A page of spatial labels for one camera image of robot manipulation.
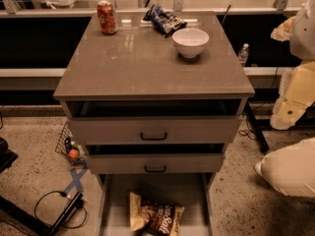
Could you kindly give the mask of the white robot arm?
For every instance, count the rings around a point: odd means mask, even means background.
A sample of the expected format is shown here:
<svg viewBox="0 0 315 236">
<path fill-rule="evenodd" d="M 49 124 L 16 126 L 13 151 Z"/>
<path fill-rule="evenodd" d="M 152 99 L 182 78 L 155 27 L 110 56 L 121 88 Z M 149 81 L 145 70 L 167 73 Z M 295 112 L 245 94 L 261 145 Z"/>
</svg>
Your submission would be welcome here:
<svg viewBox="0 0 315 236">
<path fill-rule="evenodd" d="M 271 38 L 288 40 L 290 53 L 301 60 L 293 70 L 284 70 L 270 120 L 273 128 L 286 130 L 315 102 L 315 0 L 303 3 L 295 16 L 272 31 Z"/>
</svg>

